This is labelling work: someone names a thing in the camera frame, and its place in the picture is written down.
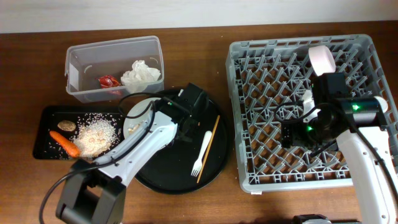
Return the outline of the grey plate with food scraps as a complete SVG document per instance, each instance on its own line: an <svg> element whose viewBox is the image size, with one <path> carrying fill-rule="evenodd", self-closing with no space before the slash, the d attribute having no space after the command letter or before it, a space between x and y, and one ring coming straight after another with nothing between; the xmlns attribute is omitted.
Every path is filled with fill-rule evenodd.
<svg viewBox="0 0 398 224"><path fill-rule="evenodd" d="M156 101L159 99L160 98L157 97L144 99L138 102L136 105L134 105L127 115L138 116L146 109L146 107L150 104L151 101ZM123 124L124 138L125 139L128 138L132 133L134 133L139 128L140 125L148 124L151 116L152 116L152 110L149 108L142 116L138 118L134 119L126 118Z"/></svg>

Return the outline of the grey dishwasher rack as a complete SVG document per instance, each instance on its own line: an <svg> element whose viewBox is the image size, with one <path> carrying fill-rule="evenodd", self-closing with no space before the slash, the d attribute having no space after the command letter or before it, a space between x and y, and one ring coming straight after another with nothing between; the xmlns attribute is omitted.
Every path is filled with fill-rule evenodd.
<svg viewBox="0 0 398 224"><path fill-rule="evenodd" d="M372 38L366 34L247 40L229 46L226 72L231 99L239 184L247 193L348 187L349 169L338 151L311 157L302 147L280 145L275 115L297 118L303 109L280 108L310 89L315 72L310 47L330 49L353 96L383 97L391 159L397 162L397 108Z"/></svg>

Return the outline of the white tissue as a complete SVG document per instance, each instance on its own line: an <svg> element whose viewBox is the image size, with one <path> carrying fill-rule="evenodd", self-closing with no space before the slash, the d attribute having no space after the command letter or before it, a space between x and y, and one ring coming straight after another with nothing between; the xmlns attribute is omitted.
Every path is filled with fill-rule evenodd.
<svg viewBox="0 0 398 224"><path fill-rule="evenodd" d="M156 82L160 75L160 70L150 68L144 60L136 60L132 64L132 70L123 73L121 83L130 93L142 92L149 83Z"/></svg>

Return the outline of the pink bowl with rice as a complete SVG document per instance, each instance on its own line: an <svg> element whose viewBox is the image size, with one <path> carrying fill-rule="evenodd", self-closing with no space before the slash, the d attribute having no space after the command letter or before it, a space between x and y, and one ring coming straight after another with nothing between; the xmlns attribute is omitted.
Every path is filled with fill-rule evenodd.
<svg viewBox="0 0 398 224"><path fill-rule="evenodd" d="M310 47L308 50L310 63L319 77L324 73L335 73L336 64L330 49L325 45Z"/></svg>

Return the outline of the red snack wrapper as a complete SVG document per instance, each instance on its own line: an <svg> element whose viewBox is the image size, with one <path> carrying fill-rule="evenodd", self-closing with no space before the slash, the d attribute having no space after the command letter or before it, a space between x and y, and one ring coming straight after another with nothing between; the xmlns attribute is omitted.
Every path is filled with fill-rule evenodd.
<svg viewBox="0 0 398 224"><path fill-rule="evenodd" d="M101 88L114 88L121 86L120 82L111 75L105 75L103 77L97 78Z"/></svg>

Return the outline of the orange carrot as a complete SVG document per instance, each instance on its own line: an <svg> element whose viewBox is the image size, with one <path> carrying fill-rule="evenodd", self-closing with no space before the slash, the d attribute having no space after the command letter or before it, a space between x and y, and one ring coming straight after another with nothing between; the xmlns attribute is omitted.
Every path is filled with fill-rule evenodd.
<svg viewBox="0 0 398 224"><path fill-rule="evenodd" d="M50 131L50 136L61 145L69 156L77 158L80 156L80 149L73 142L69 141L67 138L63 137L60 133L56 131Z"/></svg>

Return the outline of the brown cookie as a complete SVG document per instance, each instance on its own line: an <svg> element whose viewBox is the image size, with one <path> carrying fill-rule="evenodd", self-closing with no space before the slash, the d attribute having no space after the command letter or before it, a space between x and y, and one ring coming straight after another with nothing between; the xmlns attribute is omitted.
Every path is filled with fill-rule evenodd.
<svg viewBox="0 0 398 224"><path fill-rule="evenodd" d="M62 131L72 132L76 130L76 124L69 120L63 120L57 124L58 128Z"/></svg>

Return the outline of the white cup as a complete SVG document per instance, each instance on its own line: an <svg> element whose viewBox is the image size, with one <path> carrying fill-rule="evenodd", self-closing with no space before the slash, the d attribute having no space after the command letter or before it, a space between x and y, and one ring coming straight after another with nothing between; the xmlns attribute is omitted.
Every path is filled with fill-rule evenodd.
<svg viewBox="0 0 398 224"><path fill-rule="evenodd" d="M382 109L382 112L383 113L387 112L388 108L389 108L389 105L388 105L387 101L384 98L380 97L380 96L375 96L374 98L377 99L377 101L379 102L379 104L381 106L381 109Z"/></svg>

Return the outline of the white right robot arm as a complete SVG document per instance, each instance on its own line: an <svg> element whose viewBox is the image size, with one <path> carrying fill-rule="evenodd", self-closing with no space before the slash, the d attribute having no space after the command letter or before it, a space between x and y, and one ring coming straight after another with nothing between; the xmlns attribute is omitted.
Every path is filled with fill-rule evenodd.
<svg viewBox="0 0 398 224"><path fill-rule="evenodd" d="M313 156L327 150L342 153L363 223L397 223L397 174L389 152L386 104L379 98L335 98L296 119L275 115L283 147L306 147Z"/></svg>

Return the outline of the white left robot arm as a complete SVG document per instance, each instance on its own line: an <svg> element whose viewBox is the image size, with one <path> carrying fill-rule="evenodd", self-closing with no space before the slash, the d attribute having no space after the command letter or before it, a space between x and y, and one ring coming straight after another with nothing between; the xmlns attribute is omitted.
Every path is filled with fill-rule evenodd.
<svg viewBox="0 0 398 224"><path fill-rule="evenodd" d="M124 140L92 164L79 160L64 178L55 214L65 223L121 223L126 190L140 169L174 140L188 141L208 99L154 97L124 121Z"/></svg>

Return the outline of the clear plastic waste bin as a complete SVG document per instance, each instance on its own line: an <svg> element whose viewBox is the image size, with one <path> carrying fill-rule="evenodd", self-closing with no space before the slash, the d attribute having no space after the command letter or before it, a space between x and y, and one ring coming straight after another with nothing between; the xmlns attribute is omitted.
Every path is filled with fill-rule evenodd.
<svg viewBox="0 0 398 224"><path fill-rule="evenodd" d="M160 72L153 82L101 88L99 78L111 76L121 80L133 70L133 63L142 60ZM164 61L158 37L145 36L110 40L69 47L65 61L66 91L82 103L118 100L130 93L164 89Z"/></svg>

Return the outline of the wooden chopstick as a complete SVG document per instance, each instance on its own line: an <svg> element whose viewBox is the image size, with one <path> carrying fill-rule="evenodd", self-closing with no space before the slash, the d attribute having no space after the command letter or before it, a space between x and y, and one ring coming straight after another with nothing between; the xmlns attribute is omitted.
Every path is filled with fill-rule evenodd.
<svg viewBox="0 0 398 224"><path fill-rule="evenodd" d="M197 178L197 184L199 183L199 181L200 181L200 179L201 179L201 176L202 176L202 173L203 173L203 170L204 170L204 167L205 167L205 164L206 164L206 161L207 161L209 152L210 152L211 144L212 144L212 142L213 142L213 139L214 139L214 136L215 136L215 133L216 133L216 129L217 129L218 123L219 123L219 121L220 121L220 117L221 117L221 116L218 115L217 118L216 118L215 125L214 125L213 130L212 130L212 133L211 133L211 138L210 138L210 141L209 141L209 143L208 143L207 149L206 149L206 151L205 151L204 158L203 158L203 160L202 160L202 166L201 166L201 169L200 169L198 178Z"/></svg>

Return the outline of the round black serving tray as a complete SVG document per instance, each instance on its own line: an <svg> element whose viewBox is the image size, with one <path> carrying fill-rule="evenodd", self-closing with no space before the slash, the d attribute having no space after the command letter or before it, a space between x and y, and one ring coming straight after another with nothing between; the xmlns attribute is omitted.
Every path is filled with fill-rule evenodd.
<svg viewBox="0 0 398 224"><path fill-rule="evenodd" d="M219 105L209 99L209 105L199 119L200 124L188 134L191 142L175 140L158 151L136 174L146 187L163 194L185 194L211 183L224 169L233 148L232 130ZM191 176L206 131L216 127L202 175Z"/></svg>

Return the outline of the white plastic fork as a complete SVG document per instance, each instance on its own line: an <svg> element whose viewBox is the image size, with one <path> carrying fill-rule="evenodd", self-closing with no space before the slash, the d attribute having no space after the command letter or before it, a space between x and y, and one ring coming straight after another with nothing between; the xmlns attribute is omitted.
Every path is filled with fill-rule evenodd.
<svg viewBox="0 0 398 224"><path fill-rule="evenodd" d="M207 147L209 145L211 137L212 137L212 132L211 131L207 131L205 133L204 137L203 137L203 141L202 141L202 144L201 144L201 148L200 148L200 152L199 152L198 158L197 158L197 160L195 161L195 163L194 163L194 165L192 167L191 176L193 176L193 177L197 177L199 172L200 172L200 170L201 170L202 159L203 159L204 153L205 153L205 151L206 151L206 149L207 149Z"/></svg>

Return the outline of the black rectangular tray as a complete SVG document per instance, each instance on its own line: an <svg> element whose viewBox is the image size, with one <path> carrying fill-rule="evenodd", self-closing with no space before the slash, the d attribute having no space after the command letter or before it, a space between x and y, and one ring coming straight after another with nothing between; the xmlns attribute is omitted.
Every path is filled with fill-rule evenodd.
<svg viewBox="0 0 398 224"><path fill-rule="evenodd" d="M94 159L115 148L123 139L124 118L114 106L48 106L41 115L33 156L69 160L69 153L50 136L61 134L76 144L80 157Z"/></svg>

